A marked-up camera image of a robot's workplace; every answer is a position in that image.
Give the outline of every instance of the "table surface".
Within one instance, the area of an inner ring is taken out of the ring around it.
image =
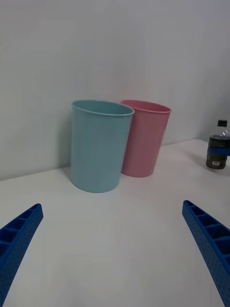
[[[41,203],[41,222],[4,307],[223,307],[182,217],[189,199],[230,228],[230,167],[207,143],[163,146],[154,174],[87,193],[57,169],[0,182],[0,225]]]

